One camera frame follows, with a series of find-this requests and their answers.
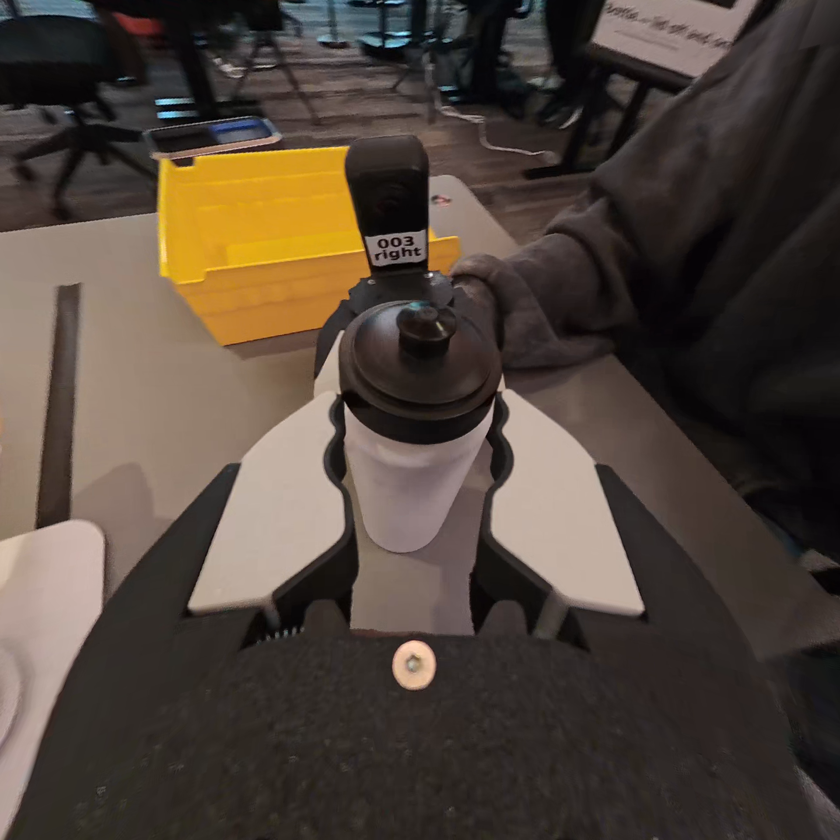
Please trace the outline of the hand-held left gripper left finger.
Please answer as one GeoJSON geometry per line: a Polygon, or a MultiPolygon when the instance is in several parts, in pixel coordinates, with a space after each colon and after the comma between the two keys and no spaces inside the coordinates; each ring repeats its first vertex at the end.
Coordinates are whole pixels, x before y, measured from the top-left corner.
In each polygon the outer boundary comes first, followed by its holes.
{"type": "Polygon", "coordinates": [[[360,560],[343,485],[343,403],[325,392],[242,458],[187,604],[195,615],[256,607],[302,624],[310,604],[348,604],[360,560]]]}

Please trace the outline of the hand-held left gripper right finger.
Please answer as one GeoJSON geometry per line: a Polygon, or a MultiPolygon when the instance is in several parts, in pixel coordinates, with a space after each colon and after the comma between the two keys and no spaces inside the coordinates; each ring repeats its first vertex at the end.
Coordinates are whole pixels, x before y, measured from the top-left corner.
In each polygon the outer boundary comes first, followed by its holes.
{"type": "Polygon", "coordinates": [[[556,638],[571,609],[633,620],[645,612],[596,462],[512,389],[497,394],[488,489],[469,575],[478,633],[514,602],[527,634],[556,638]]]}

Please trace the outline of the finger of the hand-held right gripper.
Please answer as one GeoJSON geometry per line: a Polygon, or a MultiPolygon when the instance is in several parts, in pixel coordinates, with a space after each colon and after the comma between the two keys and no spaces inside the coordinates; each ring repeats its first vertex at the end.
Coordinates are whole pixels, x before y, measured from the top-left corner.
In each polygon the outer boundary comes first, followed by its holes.
{"type": "Polygon", "coordinates": [[[314,398],[324,393],[340,393],[340,343],[355,317],[350,301],[342,300],[320,329],[314,364],[314,398]]]}

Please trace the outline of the black bottle lid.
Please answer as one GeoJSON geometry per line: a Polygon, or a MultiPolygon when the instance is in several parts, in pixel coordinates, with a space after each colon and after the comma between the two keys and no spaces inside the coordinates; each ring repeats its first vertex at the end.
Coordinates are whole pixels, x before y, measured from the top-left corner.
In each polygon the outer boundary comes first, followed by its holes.
{"type": "Polygon", "coordinates": [[[430,301],[362,313],[339,343],[345,407],[397,443],[439,445],[492,419],[501,383],[496,343],[473,318],[430,301]]]}

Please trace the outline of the white plastic bottle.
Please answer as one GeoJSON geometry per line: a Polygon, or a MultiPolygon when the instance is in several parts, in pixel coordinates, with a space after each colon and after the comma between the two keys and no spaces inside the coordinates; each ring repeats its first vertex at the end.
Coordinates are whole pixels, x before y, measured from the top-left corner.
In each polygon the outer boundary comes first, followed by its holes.
{"type": "Polygon", "coordinates": [[[467,434],[439,444],[384,437],[344,410],[344,453],[372,541],[392,553],[428,545],[442,528],[482,446],[490,408],[467,434]]]}

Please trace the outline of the person's right forearm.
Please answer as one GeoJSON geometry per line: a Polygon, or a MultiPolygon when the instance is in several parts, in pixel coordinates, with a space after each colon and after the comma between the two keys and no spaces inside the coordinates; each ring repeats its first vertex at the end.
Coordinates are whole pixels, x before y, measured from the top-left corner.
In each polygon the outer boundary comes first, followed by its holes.
{"type": "Polygon", "coordinates": [[[506,258],[462,258],[452,280],[505,372],[555,370],[609,354],[639,329],[648,269],[618,205],[589,182],[541,237],[506,258]]]}

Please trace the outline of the yellow plastic bin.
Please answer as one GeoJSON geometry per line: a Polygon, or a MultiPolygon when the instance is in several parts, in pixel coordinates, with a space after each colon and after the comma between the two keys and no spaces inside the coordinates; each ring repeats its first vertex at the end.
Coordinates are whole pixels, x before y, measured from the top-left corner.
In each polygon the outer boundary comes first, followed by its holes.
{"type": "MultiPolygon", "coordinates": [[[[319,330],[369,267],[344,163],[349,147],[160,161],[161,275],[223,346],[319,330]]],[[[429,266],[456,236],[429,219],[429,266]]]]}

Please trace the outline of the dark tray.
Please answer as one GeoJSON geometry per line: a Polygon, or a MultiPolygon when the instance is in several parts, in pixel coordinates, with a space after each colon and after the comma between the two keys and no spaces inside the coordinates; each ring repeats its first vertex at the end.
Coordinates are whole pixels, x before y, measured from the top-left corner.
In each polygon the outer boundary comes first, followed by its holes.
{"type": "Polygon", "coordinates": [[[261,149],[278,144],[283,136],[265,118],[239,117],[150,129],[143,132],[143,141],[156,161],[186,161],[261,149]]]}

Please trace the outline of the instruction sheet on wooden stand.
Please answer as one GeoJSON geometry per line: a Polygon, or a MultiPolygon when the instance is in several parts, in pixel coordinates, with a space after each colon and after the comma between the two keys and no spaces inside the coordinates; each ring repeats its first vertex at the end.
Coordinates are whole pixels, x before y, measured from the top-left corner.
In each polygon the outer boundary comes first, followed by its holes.
{"type": "Polygon", "coordinates": [[[105,542],[72,519],[2,541],[2,765],[30,761],[103,606],[105,542]]]}

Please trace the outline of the white paper sign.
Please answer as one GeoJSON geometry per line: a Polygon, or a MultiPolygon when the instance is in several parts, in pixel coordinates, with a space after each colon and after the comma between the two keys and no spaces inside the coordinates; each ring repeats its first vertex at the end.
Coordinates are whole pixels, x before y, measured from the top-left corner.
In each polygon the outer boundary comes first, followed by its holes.
{"type": "Polygon", "coordinates": [[[590,42],[696,78],[726,55],[759,5],[758,1],[607,1],[590,42]]]}

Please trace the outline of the black office chair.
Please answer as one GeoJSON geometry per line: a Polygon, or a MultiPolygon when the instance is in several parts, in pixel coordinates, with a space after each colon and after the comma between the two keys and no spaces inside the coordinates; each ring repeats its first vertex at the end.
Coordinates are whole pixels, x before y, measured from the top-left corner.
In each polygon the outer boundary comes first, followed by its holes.
{"type": "Polygon", "coordinates": [[[143,132],[118,124],[103,94],[106,86],[126,80],[145,83],[144,60],[110,13],[10,14],[2,20],[2,107],[36,109],[55,125],[58,112],[66,117],[60,128],[11,158],[17,178],[32,183],[36,173],[31,161],[65,155],[50,207],[61,222],[70,219],[67,188],[88,157],[103,166],[118,161],[146,179],[156,178],[147,164],[125,150],[139,143],[143,132]]]}

